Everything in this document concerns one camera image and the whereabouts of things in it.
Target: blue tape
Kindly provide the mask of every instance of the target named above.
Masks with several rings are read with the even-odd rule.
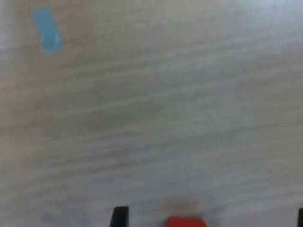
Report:
[[[61,38],[50,8],[37,9],[33,13],[34,21],[40,34],[40,41],[45,52],[61,50]]]

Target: small black piece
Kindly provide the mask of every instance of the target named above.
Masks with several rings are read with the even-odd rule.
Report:
[[[115,207],[109,227],[128,227],[128,207]]]
[[[303,208],[299,209],[298,214],[298,227],[303,227]]]

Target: table surface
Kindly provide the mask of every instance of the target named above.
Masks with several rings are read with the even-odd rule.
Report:
[[[35,9],[63,49],[45,53]],[[0,225],[295,226],[302,0],[0,0]]]

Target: light gray surface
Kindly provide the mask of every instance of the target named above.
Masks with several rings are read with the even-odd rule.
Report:
[[[51,7],[64,49],[43,53]],[[0,0],[0,225],[295,226],[301,0]]]

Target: red object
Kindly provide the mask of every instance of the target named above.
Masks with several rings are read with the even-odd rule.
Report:
[[[205,222],[197,218],[169,218],[167,227],[207,227]]]

